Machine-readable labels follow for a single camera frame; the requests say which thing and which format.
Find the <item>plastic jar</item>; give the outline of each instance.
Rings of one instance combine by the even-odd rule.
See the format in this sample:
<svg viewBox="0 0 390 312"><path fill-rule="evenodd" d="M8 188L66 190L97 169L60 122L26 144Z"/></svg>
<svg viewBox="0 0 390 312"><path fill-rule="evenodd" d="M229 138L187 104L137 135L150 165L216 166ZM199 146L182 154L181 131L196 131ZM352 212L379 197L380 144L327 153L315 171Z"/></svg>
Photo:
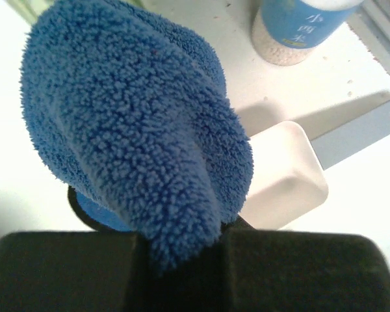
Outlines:
<svg viewBox="0 0 390 312"><path fill-rule="evenodd" d="M266 61L298 64L334 32L363 0L262 0L252 40Z"/></svg>

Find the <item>black foam block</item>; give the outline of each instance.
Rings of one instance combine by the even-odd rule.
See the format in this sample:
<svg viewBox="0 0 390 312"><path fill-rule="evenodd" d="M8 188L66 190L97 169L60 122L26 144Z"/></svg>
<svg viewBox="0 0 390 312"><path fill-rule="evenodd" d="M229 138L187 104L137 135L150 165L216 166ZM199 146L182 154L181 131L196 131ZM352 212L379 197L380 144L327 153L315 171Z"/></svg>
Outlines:
<svg viewBox="0 0 390 312"><path fill-rule="evenodd" d="M228 231L225 311L390 312L390 273L354 235Z"/></svg>
<svg viewBox="0 0 390 312"><path fill-rule="evenodd" d="M0 240L0 312L144 311L136 233L16 233Z"/></svg>
<svg viewBox="0 0 390 312"><path fill-rule="evenodd" d="M253 229L241 217L222 224L221 232L234 229ZM151 311L224 311L222 244L205 248L198 256L182 264L162 278L149 283Z"/></svg>

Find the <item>microfiber cloth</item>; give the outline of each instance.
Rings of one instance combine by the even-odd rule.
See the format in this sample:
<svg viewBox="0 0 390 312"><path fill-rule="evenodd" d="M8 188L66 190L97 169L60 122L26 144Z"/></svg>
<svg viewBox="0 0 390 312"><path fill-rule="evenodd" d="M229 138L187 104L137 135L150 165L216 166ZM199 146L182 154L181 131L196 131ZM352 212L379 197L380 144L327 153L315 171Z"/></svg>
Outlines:
<svg viewBox="0 0 390 312"><path fill-rule="evenodd" d="M236 219L252 151L195 32L117 0L58 0L29 34L21 96L43 162L93 218L143 234L160 274Z"/></svg>

